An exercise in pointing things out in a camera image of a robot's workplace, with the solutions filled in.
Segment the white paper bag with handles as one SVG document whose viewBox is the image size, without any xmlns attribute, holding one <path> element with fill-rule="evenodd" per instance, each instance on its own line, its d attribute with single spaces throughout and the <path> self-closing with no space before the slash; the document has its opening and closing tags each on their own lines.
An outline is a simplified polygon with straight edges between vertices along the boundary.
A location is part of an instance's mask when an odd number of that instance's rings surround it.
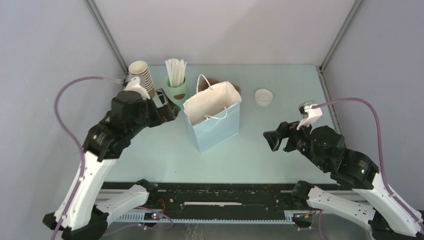
<svg viewBox="0 0 424 240">
<path fill-rule="evenodd" d="M 206 82 L 207 88 L 197 90 L 183 103 L 183 111 L 193 126 L 208 119 L 218 120 L 217 114 L 227 112 L 231 106 L 242 101 L 240 93 L 230 82 L 211 84 L 203 74 L 200 74 L 197 78 L 197 87 L 200 86 L 201 80 Z"/>
</svg>

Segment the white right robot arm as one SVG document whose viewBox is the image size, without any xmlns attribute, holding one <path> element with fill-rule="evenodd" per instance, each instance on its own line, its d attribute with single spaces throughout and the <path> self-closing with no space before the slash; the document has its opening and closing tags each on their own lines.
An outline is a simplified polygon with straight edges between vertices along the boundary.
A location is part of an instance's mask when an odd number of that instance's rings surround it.
<svg viewBox="0 0 424 240">
<path fill-rule="evenodd" d="M 347 148 L 345 138 L 334 129 L 282 122 L 263 136 L 272 151 L 286 140 L 285 152 L 299 151 L 332 180 L 366 200 L 347 200 L 300 180 L 290 196 L 295 208 L 328 211 L 362 227 L 375 240 L 423 239 L 423 211 L 407 206 L 403 200 L 396 201 L 394 193 L 384 186 L 378 166 L 367 155 Z"/>
</svg>

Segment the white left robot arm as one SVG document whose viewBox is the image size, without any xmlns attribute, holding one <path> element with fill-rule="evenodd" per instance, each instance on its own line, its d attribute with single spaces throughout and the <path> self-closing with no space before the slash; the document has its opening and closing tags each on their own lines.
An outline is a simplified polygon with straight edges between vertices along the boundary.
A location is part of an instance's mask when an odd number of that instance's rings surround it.
<svg viewBox="0 0 424 240">
<path fill-rule="evenodd" d="M 161 106 L 146 93 L 123 90 L 112 100 L 104 118 L 89 129 L 81 147 L 82 161 L 60 208 L 48 213 L 43 223 L 64 240 L 98 240 L 108 226 L 131 209 L 153 208 L 158 202 L 157 187 L 146 179 L 129 189 L 96 203 L 105 178 L 123 150 L 143 129 L 175 120 L 180 107 L 157 90 Z"/>
</svg>

